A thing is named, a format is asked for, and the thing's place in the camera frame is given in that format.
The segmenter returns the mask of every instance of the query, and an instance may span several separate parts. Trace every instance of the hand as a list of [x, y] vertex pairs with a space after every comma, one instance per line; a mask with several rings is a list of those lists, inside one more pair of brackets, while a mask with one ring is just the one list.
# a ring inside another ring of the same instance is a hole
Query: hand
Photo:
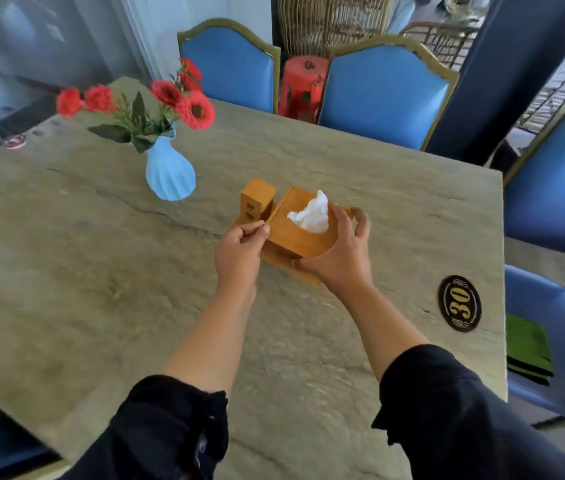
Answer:
[[218, 289], [250, 292], [260, 271], [260, 251], [269, 236], [264, 221], [232, 227], [216, 248]]
[[321, 256], [297, 259], [294, 266], [316, 274], [329, 291], [342, 300], [349, 290], [373, 286], [367, 247], [371, 222], [362, 209], [352, 207], [358, 221], [354, 231], [353, 222], [338, 204], [329, 202], [329, 207], [338, 218], [338, 240]]

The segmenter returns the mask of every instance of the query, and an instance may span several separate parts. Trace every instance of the folded green cloth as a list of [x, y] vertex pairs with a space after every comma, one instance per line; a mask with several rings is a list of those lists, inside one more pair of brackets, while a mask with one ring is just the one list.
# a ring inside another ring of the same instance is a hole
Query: folded green cloth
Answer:
[[554, 376], [549, 338], [540, 323], [507, 313], [507, 367], [536, 382], [549, 384]]

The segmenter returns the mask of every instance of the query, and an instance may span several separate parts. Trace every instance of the orange wooden box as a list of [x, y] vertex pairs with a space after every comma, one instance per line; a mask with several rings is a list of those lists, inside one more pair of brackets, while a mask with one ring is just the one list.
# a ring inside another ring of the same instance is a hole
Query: orange wooden box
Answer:
[[[275, 187], [262, 180], [255, 178], [249, 182], [240, 195], [241, 215], [236, 223], [265, 220], [271, 226], [271, 232], [262, 248], [263, 259], [304, 281], [320, 284], [317, 276], [295, 269], [291, 262], [296, 258], [320, 256], [331, 249], [338, 239], [337, 218], [329, 209], [329, 228], [325, 233], [306, 231], [292, 222], [287, 214], [306, 208], [316, 194], [293, 186], [278, 205], [273, 201], [274, 194]], [[351, 216], [350, 209], [344, 210]]]

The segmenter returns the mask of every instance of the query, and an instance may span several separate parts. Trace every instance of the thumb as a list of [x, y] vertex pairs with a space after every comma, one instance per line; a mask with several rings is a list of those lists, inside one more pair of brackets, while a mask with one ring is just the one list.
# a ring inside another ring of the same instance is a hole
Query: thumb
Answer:
[[293, 260], [293, 266], [301, 271], [315, 273], [318, 270], [318, 258], [300, 258]]
[[265, 224], [264, 226], [260, 227], [260, 229], [258, 229], [255, 234], [251, 236], [251, 239], [249, 239], [248, 246], [251, 249], [260, 251], [264, 245], [264, 242], [267, 240], [267, 237], [269, 237], [270, 230], [271, 228], [269, 227], [269, 224]]

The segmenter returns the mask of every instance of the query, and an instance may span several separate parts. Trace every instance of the background table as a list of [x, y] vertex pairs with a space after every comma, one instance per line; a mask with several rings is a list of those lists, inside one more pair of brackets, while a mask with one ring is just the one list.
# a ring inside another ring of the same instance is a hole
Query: background table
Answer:
[[[182, 202], [158, 200], [144, 155], [80, 119], [55, 116], [21, 150], [0, 148], [0, 407], [76, 460], [212, 295], [213, 250], [251, 177], [275, 185], [278, 198], [296, 184], [366, 209], [380, 290], [504, 397], [500, 174], [214, 104], [212, 128], [179, 127], [174, 141], [198, 175]], [[470, 333], [438, 311], [449, 274], [482, 299]], [[263, 265], [218, 478], [408, 477], [404, 453], [369, 428], [377, 397], [337, 300]]]

